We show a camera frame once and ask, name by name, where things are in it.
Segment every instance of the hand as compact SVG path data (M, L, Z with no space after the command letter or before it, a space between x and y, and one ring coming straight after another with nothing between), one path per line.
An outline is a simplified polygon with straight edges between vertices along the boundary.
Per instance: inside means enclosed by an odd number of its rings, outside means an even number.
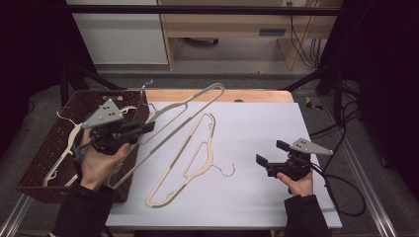
M90 128L85 129L81 144L87 144L90 137ZM105 155L97 152L92 145L85 147L81 161L81 170L83 178L80 185L90 189L98 190L106 179L112 174L115 166L123 162L129 150L129 143L124 144L114 155Z
M313 170L302 179L294 181L283 173L278 173L277 178L280 179L286 186L290 187L293 196L312 196L313 195Z

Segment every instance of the metal hanger hook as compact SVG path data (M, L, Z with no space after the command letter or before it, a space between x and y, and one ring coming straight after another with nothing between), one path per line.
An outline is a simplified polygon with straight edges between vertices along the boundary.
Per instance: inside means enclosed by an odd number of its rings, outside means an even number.
M232 172L231 172L231 174L229 174L229 175L224 174L224 173L222 172L221 168L219 168L218 166L215 166L215 165L212 165L212 166L213 166L213 167L215 167L216 169L218 169L218 170L219 170L219 172L221 173L221 175L223 175L223 176L225 176L225 177L230 177L230 176L234 175L234 173L235 173L234 163L231 165L231 167L233 168L233 171L232 171Z
M74 124L74 126L76 126L76 125L77 125L77 124L76 124L73 120L71 120L71 118L64 118L64 117L62 117L62 116L59 114L59 112L58 112L58 111L56 111L56 115L57 115L60 119L66 119L66 120L71 121L71 122Z
M147 85L151 85L153 83L153 80L151 79L150 81L146 82L144 85L142 85L141 90L139 91L139 98L141 99L141 102L143 105L145 106L151 106L153 108L154 111L157 111L156 108L154 107L154 105L152 103L145 103L144 102L144 94L143 92L145 92L145 87Z

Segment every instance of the sleeve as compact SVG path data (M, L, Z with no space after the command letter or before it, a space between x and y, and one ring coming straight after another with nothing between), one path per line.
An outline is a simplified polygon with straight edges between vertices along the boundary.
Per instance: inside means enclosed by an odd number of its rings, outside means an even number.
M115 200L115 191L98 191L74 184L62 204L50 236L101 236Z
M285 200L285 237L331 236L316 196L295 196Z

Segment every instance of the brown basket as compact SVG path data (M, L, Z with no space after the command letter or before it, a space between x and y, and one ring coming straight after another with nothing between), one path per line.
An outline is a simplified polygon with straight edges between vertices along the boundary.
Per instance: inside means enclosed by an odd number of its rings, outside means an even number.
M141 102L140 91L77 91L60 114L64 118L72 119L75 123L80 123L109 99L113 99L120 109L126 106L137 107L135 111L129 110L129 113L124 115L126 121L144 122L147 120L149 109ZM18 187L16 187L19 192L44 203L61 203L64 201L70 189L65 184L76 174L71 154L64 158L57 168L56 178L50 180L47 187L42 185L42 181L67 147L68 136L73 128L74 125L71 121L62 118L57 119L37 155L27 168ZM126 157L120 171L113 175L112 184L135 165L137 151L138 146ZM130 183L131 176L116 189L116 202L126 201Z

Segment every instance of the white table surface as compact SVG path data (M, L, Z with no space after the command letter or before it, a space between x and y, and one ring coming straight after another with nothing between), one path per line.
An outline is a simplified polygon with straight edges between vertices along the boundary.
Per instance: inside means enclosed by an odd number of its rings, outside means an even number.
M160 109L170 103L153 104ZM167 131L141 145L137 162L179 121L194 114L203 104L189 103L189 108L165 128ZM158 118L154 131L179 111L175 109ZM225 174L232 172L234 164L235 173L225 177L218 169L210 167L194 178L168 205L151 208L145 204L146 197L198 120L197 116L136 169L127 201L114 204L107 226L124 229L276 229L286 226L284 200L291 197L288 187L267 176L266 170L256 163L256 154L269 162L284 162L287 152L276 147L277 140L289 144L301 137L309 140L298 104L214 102L204 112L211 113L216 119L212 139L213 164ZM209 121L204 119L200 125L204 129L198 129L194 134L191 144L153 200L165 199L185 180L183 170L191 159L190 150L196 148L193 140L207 137L206 124ZM145 134L142 141L152 133ZM191 171L203 164L206 154L206 151L199 153ZM315 155L311 155L311 161L318 164ZM327 225L340 228L340 218L323 186L323 179L314 173L314 192Z

